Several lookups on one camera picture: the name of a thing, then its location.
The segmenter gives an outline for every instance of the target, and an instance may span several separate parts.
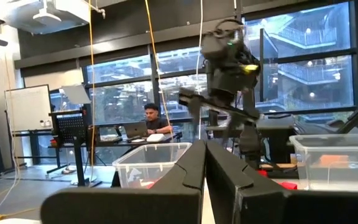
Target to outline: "tripod stand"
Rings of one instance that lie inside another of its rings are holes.
[[[86,158],[84,172],[86,172],[86,168],[87,168],[87,166],[88,166],[88,162],[89,162],[90,157],[91,157],[90,154],[91,154],[91,152],[88,152],[88,157]],[[95,156],[97,159],[99,159],[99,161],[102,162],[104,166],[107,166],[106,163],[104,163],[103,160],[102,160],[96,153],[95,153],[94,156]]]
[[[88,125],[86,122],[86,109],[50,113],[53,123],[53,137],[58,146],[74,146],[75,165],[77,169],[77,181],[72,183],[77,186],[85,186],[93,180],[84,177],[81,148],[88,143]]]

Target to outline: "man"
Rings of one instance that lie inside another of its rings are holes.
[[[158,106],[154,103],[148,103],[144,106],[146,113],[146,126],[149,134],[167,134],[172,127],[168,125],[167,120],[158,117]]]

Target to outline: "transparent storage box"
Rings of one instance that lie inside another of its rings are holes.
[[[191,143],[148,144],[113,162],[122,188],[149,188],[163,177]]]
[[[291,136],[299,189],[358,191],[358,134]]]

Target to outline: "laptop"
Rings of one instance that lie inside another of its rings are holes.
[[[147,137],[147,126],[145,121],[139,121],[136,123],[124,124],[125,132],[127,133],[127,138],[133,138],[136,136]]]

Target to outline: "orange object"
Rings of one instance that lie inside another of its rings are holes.
[[[319,167],[346,168],[349,167],[349,156],[346,155],[322,155]]]

